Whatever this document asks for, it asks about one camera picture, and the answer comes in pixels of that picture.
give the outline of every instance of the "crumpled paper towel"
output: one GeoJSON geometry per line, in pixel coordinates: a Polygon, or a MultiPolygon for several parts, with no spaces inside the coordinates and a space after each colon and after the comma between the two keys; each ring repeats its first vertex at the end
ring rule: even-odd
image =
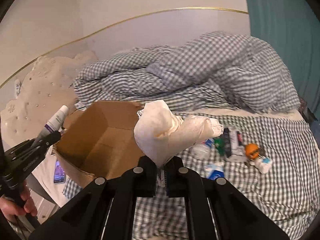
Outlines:
{"type": "Polygon", "coordinates": [[[223,125],[217,119],[189,115],[183,121],[163,100],[146,103],[134,127],[137,145],[158,168],[184,149],[222,133],[223,125]]]}

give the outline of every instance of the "orange toy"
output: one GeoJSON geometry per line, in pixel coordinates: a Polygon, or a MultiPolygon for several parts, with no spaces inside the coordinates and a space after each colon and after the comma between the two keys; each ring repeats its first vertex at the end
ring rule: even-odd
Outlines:
{"type": "Polygon", "coordinates": [[[253,160],[259,156],[259,146],[254,143],[249,143],[245,146],[245,155],[248,159],[253,160]]]}

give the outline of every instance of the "green object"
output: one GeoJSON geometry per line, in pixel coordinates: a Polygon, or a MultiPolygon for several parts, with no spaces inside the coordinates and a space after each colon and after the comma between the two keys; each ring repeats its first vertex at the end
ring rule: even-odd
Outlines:
{"type": "Polygon", "coordinates": [[[220,156],[224,156],[224,141],[222,138],[216,137],[213,138],[214,140],[214,146],[216,147],[216,149],[218,150],[220,156]]]}
{"type": "Polygon", "coordinates": [[[320,22],[305,0],[247,0],[251,35],[288,67],[298,94],[320,117],[320,22]]]}

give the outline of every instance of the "black tool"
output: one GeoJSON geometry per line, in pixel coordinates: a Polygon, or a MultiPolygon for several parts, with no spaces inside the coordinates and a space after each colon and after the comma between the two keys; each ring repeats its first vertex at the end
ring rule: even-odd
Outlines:
{"type": "MultiPolygon", "coordinates": [[[[39,141],[34,147],[31,147],[34,142],[32,139],[4,152],[0,137],[0,196],[5,195],[23,208],[25,201],[20,197],[23,181],[44,160],[48,148],[60,138],[60,133],[55,131],[39,141]]],[[[37,218],[29,213],[25,218],[24,222],[28,223],[29,228],[40,226],[37,218]]]]}
{"type": "MultiPolygon", "coordinates": [[[[120,178],[95,179],[29,240],[130,240],[136,198],[155,195],[156,171],[143,156],[120,178]]],[[[201,178],[178,157],[165,166],[165,178],[167,195],[185,199],[190,240],[289,239],[224,178],[201,178]]]]}

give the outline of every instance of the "blue packaging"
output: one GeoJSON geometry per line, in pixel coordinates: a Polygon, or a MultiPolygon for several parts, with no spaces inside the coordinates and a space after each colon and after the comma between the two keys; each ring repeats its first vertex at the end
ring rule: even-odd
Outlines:
{"type": "Polygon", "coordinates": [[[205,144],[205,145],[209,146],[210,148],[212,146],[212,143],[214,143],[213,138],[209,138],[209,139],[202,142],[202,144],[205,144]]]}
{"type": "Polygon", "coordinates": [[[215,180],[217,178],[224,178],[224,163],[216,162],[214,164],[209,164],[205,167],[207,179],[215,180]]]}

